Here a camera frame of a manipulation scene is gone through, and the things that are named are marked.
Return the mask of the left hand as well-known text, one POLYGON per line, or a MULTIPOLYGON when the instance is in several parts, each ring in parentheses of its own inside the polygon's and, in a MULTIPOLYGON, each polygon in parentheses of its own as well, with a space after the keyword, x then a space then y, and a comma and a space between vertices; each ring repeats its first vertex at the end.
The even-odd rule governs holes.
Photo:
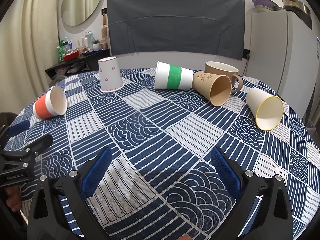
POLYGON ((12 186, 5 189, 8 198, 6 200, 7 206, 11 208, 13 212, 17 212, 22 207, 21 193, 19 186, 12 186))

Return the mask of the right hand thumb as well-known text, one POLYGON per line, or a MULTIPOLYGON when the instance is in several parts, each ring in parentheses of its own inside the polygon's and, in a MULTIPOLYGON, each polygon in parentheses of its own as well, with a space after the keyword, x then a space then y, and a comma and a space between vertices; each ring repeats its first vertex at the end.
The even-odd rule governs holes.
POLYGON ((183 235, 179 237, 177 240, 193 240, 189 235, 183 235))

